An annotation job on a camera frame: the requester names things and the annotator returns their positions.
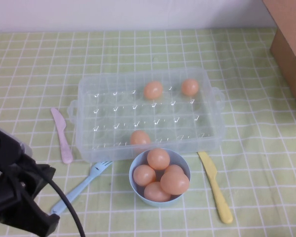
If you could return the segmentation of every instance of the knife handle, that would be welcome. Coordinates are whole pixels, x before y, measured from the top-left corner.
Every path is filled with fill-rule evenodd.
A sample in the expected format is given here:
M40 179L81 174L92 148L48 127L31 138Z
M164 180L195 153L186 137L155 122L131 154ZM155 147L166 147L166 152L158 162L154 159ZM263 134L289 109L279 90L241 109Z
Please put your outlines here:
M233 217L229 209L229 206L222 195L222 192L218 186L216 179L210 179L210 183L212 186L212 191L214 194L218 214L221 217L221 221L225 224L230 224L233 221Z
M69 164L73 161L74 157L66 140L65 133L63 131L58 131L58 135L60 142L61 158L63 160L63 163Z

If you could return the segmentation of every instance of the plastic container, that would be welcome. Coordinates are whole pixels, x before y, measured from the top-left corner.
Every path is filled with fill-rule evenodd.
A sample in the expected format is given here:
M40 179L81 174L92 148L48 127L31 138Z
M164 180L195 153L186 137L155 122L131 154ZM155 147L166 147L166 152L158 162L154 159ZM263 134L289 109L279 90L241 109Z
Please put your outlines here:
M184 160L184 158L181 155L179 155L178 153L174 152L174 151L171 151L171 150L168 150L168 149L165 149L165 150L168 152L168 154L170 156L170 165L176 164L176 165L180 166L183 169L184 174L188 177L189 181L191 181L191 172L190 172L189 166L188 166L187 162ZM148 164L148 162L147 162L148 152L149 151L145 151L145 152L139 154L133 160L133 162L132 162L132 164L130 166L130 169L129 169L129 182L130 182L130 185L132 186L134 192L139 196L139 198L141 200L143 200L145 203L147 203L148 205L155 206L155 207L168 207L168 206L171 206L174 203L176 203L179 200L179 198L184 194L173 196L173 198L170 201L165 201L165 202L150 201L150 200L144 198L144 190L145 190L145 188L138 186L134 182L134 179L133 179L134 170L136 169L136 167L138 167L141 164ZM156 177L157 177L158 181L160 181L160 178L161 178L163 172L164 171L157 171L156 172Z
M181 92L187 78L199 82L199 92L193 97ZM143 90L153 80L162 83L163 94L149 101ZM101 74L80 81L78 100L71 102L68 114L75 123L75 144L85 161L132 159L155 147L182 154L220 145L224 98L218 88L211 87L201 68ZM147 132L151 144L130 145L135 130Z

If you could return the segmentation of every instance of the white wall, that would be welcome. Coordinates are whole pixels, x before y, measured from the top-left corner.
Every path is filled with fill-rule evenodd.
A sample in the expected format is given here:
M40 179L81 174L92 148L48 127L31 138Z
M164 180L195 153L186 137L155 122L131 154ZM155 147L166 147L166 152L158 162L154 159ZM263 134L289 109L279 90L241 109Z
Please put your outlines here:
M262 0L0 0L0 32L263 26Z

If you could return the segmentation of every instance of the egg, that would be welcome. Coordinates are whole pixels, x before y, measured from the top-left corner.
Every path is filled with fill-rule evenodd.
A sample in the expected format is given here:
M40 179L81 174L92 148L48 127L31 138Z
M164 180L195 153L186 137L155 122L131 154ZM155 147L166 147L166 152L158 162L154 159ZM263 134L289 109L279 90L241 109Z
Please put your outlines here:
M186 79L182 83L182 93L187 96L193 96L197 94L199 90L198 81L195 79Z
M134 170L133 178L139 186L147 186L156 180L156 172L149 165L142 164Z
M170 200L171 194L163 191L160 182L153 182L145 187L144 198L150 201L164 202Z
M155 100L162 95L163 86L159 81L149 82L144 87L144 96L148 100Z
M147 161L151 168L164 170L170 164L170 156L164 149L155 148L148 152Z
M172 195L180 195L189 188L189 179L185 174L167 172L160 180L161 188Z
M166 170L164 171L164 173L167 173L167 172L177 172L180 174L184 174L183 169L176 164L172 164L172 165L168 166L166 168Z
M142 130L136 130L132 133L130 137L130 144L131 145L143 145L143 144L149 144L151 142L149 135L142 131Z

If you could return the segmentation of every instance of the grid pattern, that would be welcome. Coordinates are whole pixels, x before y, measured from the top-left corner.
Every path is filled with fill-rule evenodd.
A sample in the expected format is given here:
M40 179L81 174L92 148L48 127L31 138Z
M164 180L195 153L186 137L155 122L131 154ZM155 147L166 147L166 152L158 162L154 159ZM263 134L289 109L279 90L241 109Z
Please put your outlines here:
M116 161L74 202L88 237L296 236L296 101L269 53L275 29L0 34L0 127L57 169L67 193L89 172L61 163L50 107L66 109L85 75L201 66L227 98L226 136L209 155L234 222L219 221L196 154L184 155L191 187L171 208L145 205L128 182L130 160ZM74 126L66 136L73 144ZM37 197L49 212L58 201ZM31 236L0 225L2 236ZM68 212L52 236L78 236Z

